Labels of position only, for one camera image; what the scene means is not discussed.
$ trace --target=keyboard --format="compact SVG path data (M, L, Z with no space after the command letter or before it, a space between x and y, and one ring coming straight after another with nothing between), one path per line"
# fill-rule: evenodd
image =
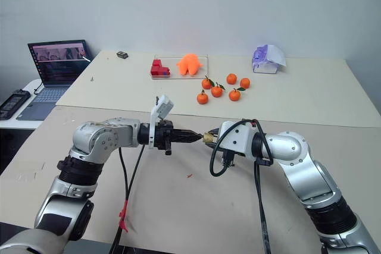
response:
M43 89L34 99L34 102L57 102L65 93L67 88Z

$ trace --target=tabletop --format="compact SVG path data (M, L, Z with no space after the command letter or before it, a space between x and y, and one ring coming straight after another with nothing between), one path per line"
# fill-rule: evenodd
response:
M72 134L85 121L126 117L147 122L149 113L56 106L21 147L0 176L0 220L32 227L67 156ZM226 119L169 115L175 128L203 133ZM324 164L344 198L381 245L379 186L381 128L337 127L262 121L266 133L290 130L302 134L311 156ZM145 149L129 200L128 233L122 244L176 254L261 253L263 243L253 164L236 157L221 177L209 173L211 149L201 141L173 143L172 156ZM140 149L123 148L131 176ZM215 167L220 167L216 159ZM275 163L261 168L263 204L274 253L320 253L314 226ZM117 152L103 167L85 239L110 243L123 207L123 172Z
M8 120L1 120L0 121L0 128L7 128L7 129L37 129L42 121L29 121L29 120L17 120L16 118L20 113L23 112L25 107L28 106L29 103L31 103L32 100L36 97L36 95L33 93L35 89L41 84L41 79L32 80L30 83L28 83L23 90L26 90L30 93L30 98L28 98L27 101L24 102L24 104L15 112L15 114ZM43 89L43 85L39 88L38 92L40 92Z
M226 76L248 77L251 87L237 102L227 92L200 105L200 79L153 80L149 75L154 54L101 51L71 85L57 105L129 111L149 111L155 97L166 94L172 114L208 117L244 117L259 120L333 126L381 127L381 116L342 59L287 58L277 74L255 74L251 57L208 56L208 75L233 87Z

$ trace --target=orange plush toy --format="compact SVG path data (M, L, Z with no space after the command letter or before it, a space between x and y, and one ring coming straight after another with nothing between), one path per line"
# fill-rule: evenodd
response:
M202 64L195 54L186 54L176 65L179 67L179 72L183 76L186 75L187 71L191 76L194 76L198 68L202 67Z

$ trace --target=clear plastic tray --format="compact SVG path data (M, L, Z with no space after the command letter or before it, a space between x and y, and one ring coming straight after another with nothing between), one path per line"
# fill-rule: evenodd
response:
M191 76L187 73L185 76L182 76L179 73L179 69L177 67L177 63L184 57L185 55L155 55L154 59L160 59L161 65L163 67L167 67L170 70L170 75L167 76L153 76L151 71L149 71L149 75L153 80L174 80L174 79L204 79L205 76L208 75L208 55L198 55L198 60L202 64L194 76Z

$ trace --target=white wall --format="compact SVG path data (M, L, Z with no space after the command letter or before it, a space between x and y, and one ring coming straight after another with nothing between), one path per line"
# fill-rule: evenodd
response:
M94 54L251 54L268 42L347 59L381 111L380 0L1 0L0 19L0 101L38 78L29 42L84 38Z

